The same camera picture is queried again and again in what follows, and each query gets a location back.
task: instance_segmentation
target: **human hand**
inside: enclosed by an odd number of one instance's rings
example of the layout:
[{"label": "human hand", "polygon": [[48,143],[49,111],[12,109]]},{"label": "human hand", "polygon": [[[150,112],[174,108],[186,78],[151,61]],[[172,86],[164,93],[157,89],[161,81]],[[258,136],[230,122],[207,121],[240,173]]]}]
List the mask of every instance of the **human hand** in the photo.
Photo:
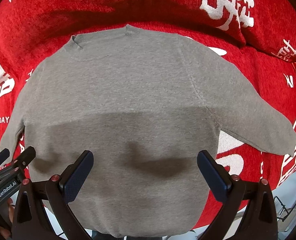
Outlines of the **human hand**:
[{"label": "human hand", "polygon": [[[13,203],[12,199],[9,198],[7,200],[7,203],[8,203],[8,210],[9,210],[9,219],[10,219],[10,222],[12,223],[14,218],[14,211],[15,211],[14,207],[12,206],[12,203]],[[5,239],[8,239],[11,236],[11,233],[7,229],[2,228],[1,226],[0,226],[0,233]]]}]

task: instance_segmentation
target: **black robotic device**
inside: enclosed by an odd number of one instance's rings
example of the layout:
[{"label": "black robotic device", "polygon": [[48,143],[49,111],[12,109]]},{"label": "black robotic device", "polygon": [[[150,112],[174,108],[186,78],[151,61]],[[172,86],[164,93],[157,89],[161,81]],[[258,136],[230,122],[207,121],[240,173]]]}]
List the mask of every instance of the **black robotic device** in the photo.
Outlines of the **black robotic device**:
[{"label": "black robotic device", "polygon": [[[0,170],[0,226],[12,232],[13,240],[62,239],[54,232],[46,214],[42,200],[48,200],[69,240],[91,240],[68,203],[75,200],[90,173],[93,154],[84,151],[61,175],[53,175],[47,181],[31,182],[25,178],[24,168],[35,156],[34,148],[28,147],[10,166]],[[0,153],[0,164],[8,157],[9,151],[4,149]],[[223,204],[199,240],[222,240],[243,200],[249,200],[246,211],[235,235],[229,240],[277,240],[277,216],[266,179],[255,183],[243,181],[238,175],[229,175],[205,150],[198,153],[197,164],[216,200]],[[18,190],[11,224],[7,199]]]}]

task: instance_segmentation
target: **ribbed neckline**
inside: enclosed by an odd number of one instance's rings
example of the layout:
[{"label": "ribbed neckline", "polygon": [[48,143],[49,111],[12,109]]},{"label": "ribbed neckline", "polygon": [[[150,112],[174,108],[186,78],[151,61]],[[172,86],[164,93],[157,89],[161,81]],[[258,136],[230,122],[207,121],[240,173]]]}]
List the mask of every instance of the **ribbed neckline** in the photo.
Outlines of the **ribbed neckline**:
[{"label": "ribbed neckline", "polygon": [[[130,37],[138,37],[141,33],[140,28],[133,27],[127,24],[123,28],[104,30],[93,33],[84,33],[78,35],[72,35],[70,40],[64,45],[64,49],[68,52],[71,58],[78,61],[88,61],[96,60],[103,57],[111,56],[115,53],[123,51],[125,48],[130,46]],[[123,45],[115,50],[112,50],[110,53],[105,55],[97,55],[96,57],[85,57],[83,50],[87,49],[87,44],[95,42],[97,45],[100,45],[101,41],[108,41],[117,38],[126,39],[123,42]]]}]

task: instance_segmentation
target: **gray knit fabric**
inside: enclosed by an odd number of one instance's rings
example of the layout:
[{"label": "gray knit fabric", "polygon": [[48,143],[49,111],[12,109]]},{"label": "gray knit fabric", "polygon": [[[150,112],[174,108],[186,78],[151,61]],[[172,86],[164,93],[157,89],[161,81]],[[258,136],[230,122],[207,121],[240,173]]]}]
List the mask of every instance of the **gray knit fabric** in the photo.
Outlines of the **gray knit fabric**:
[{"label": "gray knit fabric", "polygon": [[0,142],[7,162],[23,129],[37,151],[33,181],[93,152],[70,207],[85,228],[115,237],[179,235],[196,224],[209,191],[196,156],[216,156],[220,130],[278,155],[296,144],[288,119],[235,65],[183,36],[130,25],[72,36],[36,68]]}]

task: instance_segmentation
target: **sweater sleeve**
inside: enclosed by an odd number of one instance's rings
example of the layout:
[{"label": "sweater sleeve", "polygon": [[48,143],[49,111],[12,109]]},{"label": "sweater sleeve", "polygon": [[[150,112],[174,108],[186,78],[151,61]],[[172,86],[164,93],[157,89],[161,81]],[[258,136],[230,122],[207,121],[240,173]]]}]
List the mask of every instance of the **sweater sleeve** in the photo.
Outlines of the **sweater sleeve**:
[{"label": "sweater sleeve", "polygon": [[19,93],[8,126],[1,137],[0,152],[4,148],[7,148],[10,152],[9,158],[1,164],[1,167],[13,160],[19,136],[25,128],[25,115],[29,110],[31,100],[35,96],[35,92],[38,87],[38,80],[40,79],[40,74],[43,71],[43,66],[41,64],[36,67],[35,71],[32,73],[31,77]]},{"label": "sweater sleeve", "polygon": [[220,129],[259,151],[293,156],[291,122],[258,95],[235,65],[199,42],[181,41],[193,86]]}]

